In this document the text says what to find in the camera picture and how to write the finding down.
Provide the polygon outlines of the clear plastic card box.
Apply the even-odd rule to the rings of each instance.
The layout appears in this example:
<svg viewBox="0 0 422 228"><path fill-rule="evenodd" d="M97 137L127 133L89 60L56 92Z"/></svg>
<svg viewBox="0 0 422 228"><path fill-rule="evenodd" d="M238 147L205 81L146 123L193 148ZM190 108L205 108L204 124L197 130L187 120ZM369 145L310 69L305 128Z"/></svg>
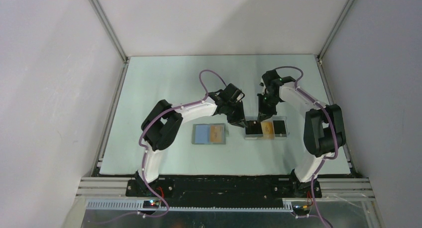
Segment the clear plastic card box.
<svg viewBox="0 0 422 228"><path fill-rule="evenodd" d="M247 117L247 127L244 129L246 140L275 140L287 138L287 118L285 116L274 116L259 122L256 117Z"/></svg>

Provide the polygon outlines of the gold credit card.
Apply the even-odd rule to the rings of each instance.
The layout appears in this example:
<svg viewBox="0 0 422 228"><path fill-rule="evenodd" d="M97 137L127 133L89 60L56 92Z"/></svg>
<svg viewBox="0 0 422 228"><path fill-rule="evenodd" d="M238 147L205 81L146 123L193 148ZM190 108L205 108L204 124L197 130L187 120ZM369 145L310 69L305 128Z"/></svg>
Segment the gold credit card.
<svg viewBox="0 0 422 228"><path fill-rule="evenodd" d="M224 143L224 125L210 125L210 143Z"/></svg>

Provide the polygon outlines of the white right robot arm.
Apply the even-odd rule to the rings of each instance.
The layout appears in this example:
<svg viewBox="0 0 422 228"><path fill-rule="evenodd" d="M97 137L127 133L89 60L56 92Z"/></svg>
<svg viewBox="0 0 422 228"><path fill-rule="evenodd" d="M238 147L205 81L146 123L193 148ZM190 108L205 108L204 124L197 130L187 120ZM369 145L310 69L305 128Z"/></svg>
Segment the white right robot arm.
<svg viewBox="0 0 422 228"><path fill-rule="evenodd" d="M302 162L292 171L289 189L295 197L304 196L327 160L335 160L346 143L342 110L337 104L327 105L299 86L299 79L280 77L276 69L261 77L258 94L259 122L276 115L279 103L288 103L304 118L303 141L307 150Z"/></svg>

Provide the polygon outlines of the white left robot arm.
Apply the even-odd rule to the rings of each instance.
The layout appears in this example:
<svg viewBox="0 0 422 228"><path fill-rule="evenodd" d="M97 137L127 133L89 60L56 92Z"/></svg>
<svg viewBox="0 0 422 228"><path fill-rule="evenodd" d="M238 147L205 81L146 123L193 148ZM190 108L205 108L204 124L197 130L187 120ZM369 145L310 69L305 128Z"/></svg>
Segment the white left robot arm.
<svg viewBox="0 0 422 228"><path fill-rule="evenodd" d="M160 100L141 125L142 134L138 143L144 148L144 154L138 169L142 178L138 190L148 197L156 193L155 180L159 177L163 154L174 142L182 124L223 114L230 125L245 128L244 97L244 92L230 83L224 89L206 92L199 101L184 105L173 106L166 100Z"/></svg>

